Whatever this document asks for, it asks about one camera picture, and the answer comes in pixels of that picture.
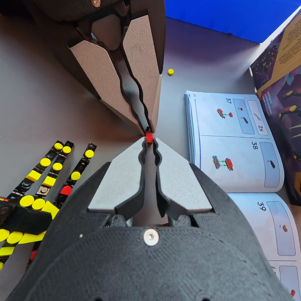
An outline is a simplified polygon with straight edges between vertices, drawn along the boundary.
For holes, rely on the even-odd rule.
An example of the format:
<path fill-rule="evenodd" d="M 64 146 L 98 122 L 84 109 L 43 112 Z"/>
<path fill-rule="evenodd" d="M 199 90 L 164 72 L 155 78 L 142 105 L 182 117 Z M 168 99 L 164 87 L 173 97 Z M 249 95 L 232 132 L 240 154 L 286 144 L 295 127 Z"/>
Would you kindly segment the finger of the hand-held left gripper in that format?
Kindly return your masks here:
<path fill-rule="evenodd" d="M 159 115 L 162 75 L 159 72 L 149 16 L 130 21 L 122 37 L 122 51 L 131 77 L 139 88 L 139 98 L 152 133 Z"/>
<path fill-rule="evenodd" d="M 122 78 L 107 48 L 84 40 L 71 47 L 70 50 L 100 96 L 102 103 L 144 136 L 145 131 L 141 121 L 124 93 Z"/>

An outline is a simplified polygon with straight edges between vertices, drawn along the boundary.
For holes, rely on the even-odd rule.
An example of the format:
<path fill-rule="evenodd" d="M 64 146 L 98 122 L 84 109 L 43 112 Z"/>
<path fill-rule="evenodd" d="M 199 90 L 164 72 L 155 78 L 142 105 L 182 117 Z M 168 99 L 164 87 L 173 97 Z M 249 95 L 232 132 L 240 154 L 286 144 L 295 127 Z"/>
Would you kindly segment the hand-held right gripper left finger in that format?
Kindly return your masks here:
<path fill-rule="evenodd" d="M 147 138 L 142 137 L 112 160 L 88 209 L 122 215 L 130 220 L 144 204 L 145 154 Z"/>

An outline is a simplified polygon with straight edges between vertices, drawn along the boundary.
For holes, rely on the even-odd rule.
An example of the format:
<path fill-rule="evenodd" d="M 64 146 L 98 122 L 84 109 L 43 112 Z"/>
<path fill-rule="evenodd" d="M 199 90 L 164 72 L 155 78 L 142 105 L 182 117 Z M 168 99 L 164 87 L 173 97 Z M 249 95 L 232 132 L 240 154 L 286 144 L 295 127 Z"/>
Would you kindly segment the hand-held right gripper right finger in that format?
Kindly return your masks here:
<path fill-rule="evenodd" d="M 189 161 L 158 138 L 153 140 L 156 199 L 161 217 L 170 218 L 212 210 Z"/>

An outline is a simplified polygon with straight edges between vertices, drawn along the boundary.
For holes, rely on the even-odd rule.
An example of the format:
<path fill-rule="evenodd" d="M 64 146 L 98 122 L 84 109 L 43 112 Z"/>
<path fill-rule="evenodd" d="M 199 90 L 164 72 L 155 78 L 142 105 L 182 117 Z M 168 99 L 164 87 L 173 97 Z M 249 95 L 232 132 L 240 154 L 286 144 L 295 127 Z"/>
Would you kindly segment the lego instruction booklet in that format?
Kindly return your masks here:
<path fill-rule="evenodd" d="M 253 228 L 274 273 L 301 300 L 300 244 L 279 197 L 284 168 L 257 96 L 186 91 L 190 162 L 220 186 Z"/>

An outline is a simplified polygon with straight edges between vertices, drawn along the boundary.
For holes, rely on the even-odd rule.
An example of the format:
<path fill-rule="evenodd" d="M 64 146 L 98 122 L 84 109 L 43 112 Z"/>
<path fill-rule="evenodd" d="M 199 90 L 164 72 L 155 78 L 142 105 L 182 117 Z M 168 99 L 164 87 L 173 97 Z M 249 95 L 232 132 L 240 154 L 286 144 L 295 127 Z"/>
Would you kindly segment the black yellow lego creature model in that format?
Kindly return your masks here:
<path fill-rule="evenodd" d="M 29 265 L 40 242 L 60 208 L 71 194 L 73 186 L 95 154 L 97 146 L 89 143 L 81 159 L 66 179 L 53 202 L 45 200 L 54 186 L 73 143 L 57 141 L 20 184 L 6 197 L 1 197 L 0 269 L 17 245 L 35 243 Z"/>

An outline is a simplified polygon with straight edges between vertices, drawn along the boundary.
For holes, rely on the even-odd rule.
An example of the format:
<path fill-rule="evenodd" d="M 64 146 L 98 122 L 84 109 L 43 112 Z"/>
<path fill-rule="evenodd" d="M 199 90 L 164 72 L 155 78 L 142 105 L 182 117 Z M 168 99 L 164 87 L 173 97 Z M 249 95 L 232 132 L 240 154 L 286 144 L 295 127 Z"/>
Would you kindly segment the purple yellow lego box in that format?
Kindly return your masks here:
<path fill-rule="evenodd" d="M 301 12 L 250 67 L 284 167 L 292 205 L 301 205 Z"/>

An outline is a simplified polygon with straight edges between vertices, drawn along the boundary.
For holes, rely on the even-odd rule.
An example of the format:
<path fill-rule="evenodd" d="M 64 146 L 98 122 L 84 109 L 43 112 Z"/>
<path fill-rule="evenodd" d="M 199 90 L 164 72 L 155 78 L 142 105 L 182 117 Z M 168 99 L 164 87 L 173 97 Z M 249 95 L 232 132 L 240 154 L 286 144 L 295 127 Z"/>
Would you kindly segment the blue plastic bin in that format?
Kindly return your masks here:
<path fill-rule="evenodd" d="M 165 0 L 166 16 L 262 43 L 301 5 L 300 0 Z"/>

